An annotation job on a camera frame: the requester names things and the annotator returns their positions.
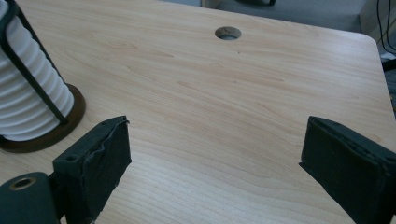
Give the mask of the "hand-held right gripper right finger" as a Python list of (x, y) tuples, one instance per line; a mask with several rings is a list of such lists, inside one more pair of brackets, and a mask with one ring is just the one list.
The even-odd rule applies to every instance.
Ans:
[(396, 153), (348, 127), (311, 116), (300, 165), (357, 224), (396, 215)]

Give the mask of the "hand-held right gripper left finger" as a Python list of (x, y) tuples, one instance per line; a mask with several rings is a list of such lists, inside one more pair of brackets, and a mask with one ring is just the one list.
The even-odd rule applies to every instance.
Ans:
[(96, 125), (52, 162), (57, 216), (68, 224), (94, 222), (131, 162), (128, 119)]

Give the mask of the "black wire cup holder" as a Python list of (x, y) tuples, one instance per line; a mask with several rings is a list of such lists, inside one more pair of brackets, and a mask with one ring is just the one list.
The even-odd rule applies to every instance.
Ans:
[(81, 92), (73, 85), (68, 84), (64, 81), (68, 89), (74, 96), (74, 105), (71, 112), (64, 116), (56, 105), (51, 101), (48, 95), (44, 92), (42, 87), (35, 80), (33, 75), (28, 71), (27, 67), (23, 64), (21, 59), (18, 57), (16, 52), (11, 48), (7, 40), (6, 28), (10, 23), (11, 19), (16, 16), (21, 19), (22, 25), (33, 34), (33, 39), (39, 43), (39, 47), (44, 51), (50, 64), (57, 71), (58, 75), (64, 81), (60, 75), (58, 69), (53, 63), (52, 59), (48, 55), (32, 26), (24, 16), (21, 8), (18, 6), (15, 0), (0, 0), (0, 48), (5, 52), (8, 58), (13, 62), (17, 69), (22, 73), (23, 77), (33, 87), (37, 94), (41, 97), (44, 103), (49, 107), (50, 111), (60, 121), (60, 124), (52, 131), (37, 137), (29, 141), (11, 141), (0, 135), (0, 148), (12, 152), (12, 153), (26, 153), (41, 150), (45, 147), (50, 147), (55, 143), (65, 138), (71, 133), (81, 121), (85, 112), (85, 100)]

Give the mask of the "stack of white cups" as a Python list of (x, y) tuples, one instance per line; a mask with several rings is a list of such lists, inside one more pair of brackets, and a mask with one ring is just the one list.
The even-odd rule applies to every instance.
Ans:
[[(14, 16), (6, 28), (7, 40), (28, 71), (59, 111), (67, 116), (74, 96), (50, 64), (33, 34)], [(0, 48), (0, 135), (11, 141), (29, 141), (60, 124), (41, 97)]]

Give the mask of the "light wooden desk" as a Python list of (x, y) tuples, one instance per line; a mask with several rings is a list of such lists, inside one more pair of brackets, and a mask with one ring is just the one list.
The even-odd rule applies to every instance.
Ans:
[(357, 32), (379, 38), (378, 20), (396, 16), (396, 0), (200, 0), (202, 7)]

